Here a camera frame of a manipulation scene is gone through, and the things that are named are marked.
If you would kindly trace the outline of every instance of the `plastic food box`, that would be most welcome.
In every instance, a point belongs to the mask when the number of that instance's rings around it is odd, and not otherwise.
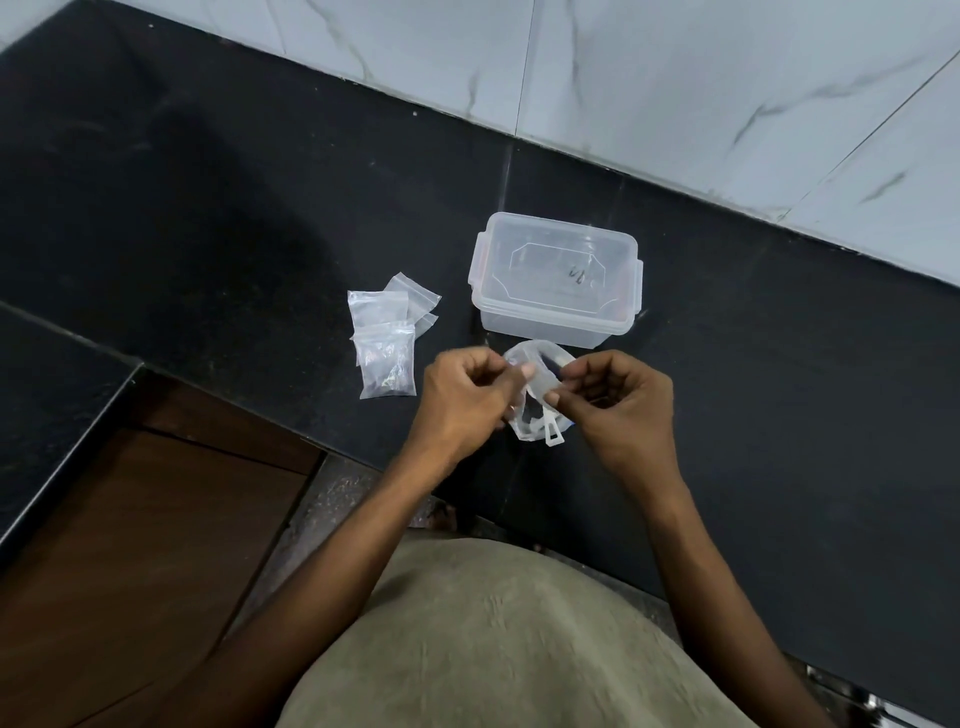
[[[624,232],[496,212],[468,281],[486,330],[593,349],[634,324],[643,261]]]

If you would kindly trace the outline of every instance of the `white marble wall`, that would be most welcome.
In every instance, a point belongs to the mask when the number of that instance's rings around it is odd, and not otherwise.
[[[960,58],[783,223],[960,285]]]
[[[777,221],[958,49],[949,0],[538,0],[517,132]]]
[[[20,40],[69,0],[0,0],[0,50]]]
[[[123,1],[493,129],[516,129],[534,0]]]

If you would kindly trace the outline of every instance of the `person's right hand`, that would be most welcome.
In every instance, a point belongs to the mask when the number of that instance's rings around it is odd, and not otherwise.
[[[560,371],[547,404],[580,427],[600,461],[639,496],[680,479],[673,381],[624,352],[595,352]]]

